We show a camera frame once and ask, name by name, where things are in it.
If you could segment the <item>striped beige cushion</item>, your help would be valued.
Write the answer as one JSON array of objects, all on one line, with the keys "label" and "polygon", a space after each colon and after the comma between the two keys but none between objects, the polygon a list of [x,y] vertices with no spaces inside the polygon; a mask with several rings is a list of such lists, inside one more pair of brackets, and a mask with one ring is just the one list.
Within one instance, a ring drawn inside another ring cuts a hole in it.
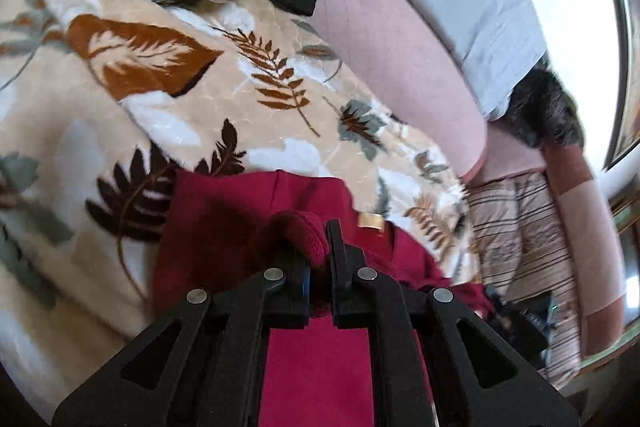
[{"label": "striped beige cushion", "polygon": [[582,338],[572,256],[547,178],[533,172],[474,187],[468,203],[483,282],[517,303],[552,295],[555,331],[540,373],[564,387],[578,373]]}]

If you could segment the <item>pink brown quilted headboard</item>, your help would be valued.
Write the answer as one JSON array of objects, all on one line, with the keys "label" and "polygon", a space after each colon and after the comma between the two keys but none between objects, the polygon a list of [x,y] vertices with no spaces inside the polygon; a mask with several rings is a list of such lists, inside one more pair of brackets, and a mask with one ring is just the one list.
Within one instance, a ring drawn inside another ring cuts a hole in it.
[{"label": "pink brown quilted headboard", "polygon": [[625,262],[610,206],[579,145],[551,142],[537,150],[490,124],[482,169],[472,185],[529,173],[544,174],[551,188],[574,263],[582,353],[596,355],[624,330]]}]

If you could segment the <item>dark furry garment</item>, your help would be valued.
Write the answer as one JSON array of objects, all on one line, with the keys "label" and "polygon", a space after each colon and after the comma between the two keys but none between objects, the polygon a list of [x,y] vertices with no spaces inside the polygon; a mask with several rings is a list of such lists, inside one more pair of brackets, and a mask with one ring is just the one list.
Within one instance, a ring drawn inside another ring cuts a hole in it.
[{"label": "dark furry garment", "polygon": [[499,121],[531,148],[551,143],[580,148],[585,145],[577,105],[564,90],[547,53],[514,87],[506,113]]}]

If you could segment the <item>floral beige blanket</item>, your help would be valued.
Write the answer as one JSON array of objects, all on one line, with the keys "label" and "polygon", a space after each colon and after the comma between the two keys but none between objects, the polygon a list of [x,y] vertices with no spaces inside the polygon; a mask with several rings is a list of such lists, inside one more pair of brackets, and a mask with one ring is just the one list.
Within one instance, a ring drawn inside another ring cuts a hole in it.
[{"label": "floral beige blanket", "polygon": [[333,176],[480,279],[436,142],[325,47],[266,0],[1,0],[1,363],[42,418],[148,324],[182,170]]}]

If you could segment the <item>pink quilted bolster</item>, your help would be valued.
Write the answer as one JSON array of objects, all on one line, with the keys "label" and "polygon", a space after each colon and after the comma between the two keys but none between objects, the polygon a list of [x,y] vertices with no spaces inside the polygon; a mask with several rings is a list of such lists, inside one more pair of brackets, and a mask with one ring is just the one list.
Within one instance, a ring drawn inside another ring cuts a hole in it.
[{"label": "pink quilted bolster", "polygon": [[465,183],[487,124],[447,49],[407,0],[318,0],[311,26],[401,121],[428,134]]}]

